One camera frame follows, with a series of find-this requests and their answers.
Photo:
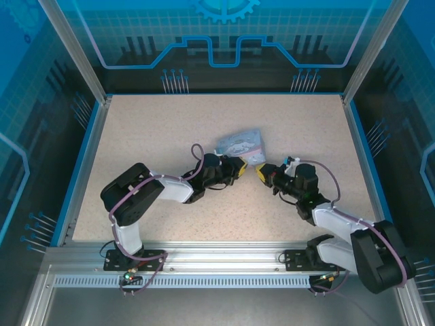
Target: aluminum frame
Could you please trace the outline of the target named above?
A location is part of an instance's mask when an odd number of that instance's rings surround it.
[[[68,225],[73,225],[75,223],[74,219],[78,215],[86,189],[85,184],[92,168],[109,104],[106,105],[104,89],[58,4],[54,0],[39,0],[39,2],[79,68],[85,82],[90,87],[95,98],[102,104],[102,110],[99,112],[95,125],[92,127],[90,144],[86,149],[84,162],[77,178],[78,186],[74,188],[71,197],[72,204],[70,203],[69,205],[65,224],[58,242],[58,245],[62,246],[63,240],[67,235]],[[370,174],[364,148],[362,147],[361,137],[365,136],[359,134],[358,128],[356,128],[355,118],[350,110],[350,102],[366,77],[367,72],[375,61],[388,35],[391,33],[407,2],[408,0],[396,0],[390,5],[346,87],[343,100],[349,128],[358,158],[360,159],[362,172],[377,220],[383,218],[384,212],[373,177]],[[305,242],[151,242],[145,244],[146,247],[164,249],[170,253],[162,274],[214,275],[219,273],[236,275],[261,274],[266,276],[288,275],[288,272],[285,272],[285,268],[283,269],[283,265],[277,261],[278,254],[284,249],[303,249],[305,245]],[[99,244],[90,243],[48,248],[21,325],[43,324],[50,304],[56,275],[120,274],[102,271],[99,248]],[[411,280],[405,288],[398,289],[397,293],[404,311],[404,321],[409,325],[429,325],[414,281]]]
[[[391,0],[382,21],[379,23],[372,40],[368,44],[366,51],[364,52],[361,61],[358,63],[349,83],[344,91],[344,102],[349,105],[355,96],[357,90],[360,88],[362,82],[367,76],[373,62],[378,56],[379,52],[382,50],[389,34],[393,30],[403,10],[406,7],[408,0]]]
[[[65,229],[68,225],[74,226],[86,189],[98,142],[103,131],[105,117],[109,105],[101,110],[96,116],[89,146],[86,150],[82,167],[77,178],[76,187],[71,197],[70,207],[67,213]],[[344,104],[343,109],[347,117],[351,136],[358,153],[360,165],[370,199],[372,200],[375,217],[378,221],[383,219],[381,201],[375,186],[373,176],[366,153],[362,145],[363,134],[360,134],[357,122],[349,104]],[[102,269],[102,258],[99,255],[101,243],[74,243],[68,242],[64,247],[50,247],[46,251],[41,270],[31,301],[27,308],[22,325],[43,325],[47,314],[52,285],[59,275],[82,275],[102,276],[121,275],[120,272],[105,272]],[[285,266],[278,262],[278,256],[285,249],[304,249],[306,242],[146,242],[144,246],[149,249],[163,249],[169,253],[162,276],[179,276],[180,278],[192,275],[262,275],[272,278],[279,275],[315,275],[321,272],[286,272]],[[426,326],[429,324],[428,316],[421,303],[417,288],[413,280],[410,280],[403,289],[396,289],[396,297],[403,309],[403,321],[408,325]]]
[[[73,29],[69,26],[67,18],[63,14],[56,0],[38,0],[48,19],[56,30],[60,40],[66,47],[69,55],[88,84],[90,91],[100,104],[105,103],[106,93],[101,85],[94,69],[89,63]]]

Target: blue circuit graphic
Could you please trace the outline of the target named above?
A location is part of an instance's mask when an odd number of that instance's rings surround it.
[[[358,40],[360,39],[360,36],[362,34],[362,31],[364,30],[364,27],[367,24],[368,19],[370,18],[370,15],[372,13],[373,7],[375,5],[377,0],[372,0],[372,3],[370,5],[370,7],[368,8],[366,15],[361,23],[360,28],[358,29],[358,32],[351,44],[351,47],[343,61],[343,63],[341,64],[300,64],[296,61],[296,59],[283,47],[283,45],[279,42],[270,42],[267,41],[267,36],[266,35],[242,35],[240,37],[238,37],[237,39],[237,43],[236,43],[236,49],[235,49],[235,60],[233,63],[216,63],[214,61],[213,58],[213,42],[211,40],[211,38],[209,36],[206,35],[188,35],[188,36],[182,36],[181,37],[181,43],[170,43],[155,59],[154,61],[149,64],[149,65],[108,65],[104,58],[103,55],[95,41],[95,38],[92,36],[92,33],[90,31],[90,28],[88,26],[88,24],[86,23],[86,20],[83,17],[83,14],[80,10],[80,8],[78,7],[78,4],[76,1],[74,1],[74,6],[75,9],[77,11],[77,14],[80,18],[80,21],[83,24],[83,27],[86,31],[86,34],[88,35],[90,42],[97,54],[97,57],[101,63],[101,65],[106,68],[106,69],[111,69],[111,70],[120,70],[120,69],[153,69],[154,67],[156,67],[156,65],[172,50],[175,48],[188,48],[188,41],[206,41],[207,42],[207,49],[208,49],[208,59],[209,59],[209,64],[211,67],[213,68],[235,68],[238,67],[240,65],[240,58],[241,58],[241,52],[242,52],[242,47],[241,47],[241,43],[242,41],[245,40],[260,40],[261,41],[261,46],[262,47],[273,47],[273,48],[277,48],[296,68],[312,68],[312,69],[316,69],[316,68],[329,68],[329,69],[340,69],[343,67],[346,67],[347,64],[349,63],[349,60],[351,58],[351,55],[353,54],[353,51],[355,50],[355,47],[358,43]],[[229,3],[232,3],[232,1],[227,2],[227,1],[223,1],[222,4],[220,5],[220,7],[218,7],[218,9],[222,10],[223,5],[226,5],[226,7],[229,7]],[[226,20],[228,20],[228,12],[226,12],[225,14]]]
[[[214,23],[226,24],[229,20],[245,19],[245,14],[254,12],[254,6],[259,5],[258,0],[192,0],[197,14],[205,19],[210,18]]]
[[[428,176],[426,175],[426,165],[428,164],[428,156],[435,151],[435,143],[432,143],[428,148],[426,148],[423,152],[423,157],[421,159],[421,166],[420,166],[420,175],[423,179],[424,185],[426,186],[426,189],[428,190],[430,199],[432,203],[435,206],[435,192],[432,187],[432,184],[429,181]]]
[[[0,9],[3,8],[9,11],[27,38],[35,33],[40,20],[37,0],[0,0]]]
[[[5,238],[6,231],[9,228],[12,217],[14,216],[16,207],[18,202],[21,199],[22,192],[24,191],[24,187],[26,187],[27,180],[30,177],[30,168],[29,168],[29,160],[27,159],[26,152],[9,138],[7,138],[3,133],[0,132],[0,141],[3,141],[7,146],[11,147],[13,151],[15,151],[22,158],[22,164],[24,165],[24,177],[21,180],[20,187],[18,188],[15,198],[12,201],[12,205],[7,212],[6,219],[3,223],[3,226],[0,229],[0,246]]]

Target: enclosure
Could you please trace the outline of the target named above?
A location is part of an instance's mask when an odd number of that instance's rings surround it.
[[[434,13],[424,0],[1,1],[2,325],[431,325]],[[213,152],[252,128],[268,163],[320,161],[343,209],[392,222],[417,276],[374,295],[351,275],[315,297],[322,274],[288,272],[280,254],[327,232],[248,168],[194,204],[153,204],[139,233],[169,255],[124,298],[123,272],[103,270],[102,189],[136,162],[182,175],[193,143]]]

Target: gear logo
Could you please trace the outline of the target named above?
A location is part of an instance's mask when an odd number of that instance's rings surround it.
[[[32,35],[39,24],[37,0],[0,0],[0,9],[9,10],[10,15],[27,37]]]
[[[254,12],[253,7],[259,4],[260,0],[192,0],[197,14],[222,24],[229,20],[236,22],[237,18],[245,19],[245,14]]]

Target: metal post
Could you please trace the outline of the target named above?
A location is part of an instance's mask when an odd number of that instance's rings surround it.
[[[89,104],[83,99],[82,95],[80,95],[79,92],[76,92],[75,95],[77,95],[83,105],[88,109],[89,114],[92,114],[92,107],[90,107]]]
[[[349,104],[352,101],[358,88],[361,86],[364,78],[373,65],[373,62],[387,41],[387,38],[393,30],[394,25],[399,20],[399,17],[407,3],[408,0],[392,1],[384,17],[382,18],[382,21],[379,23],[371,42],[368,44],[360,63],[356,67],[355,72],[346,86],[343,94],[345,104]]]
[[[88,84],[90,91],[96,100],[103,105],[107,97],[106,93],[58,3],[56,0],[38,1],[85,82]]]

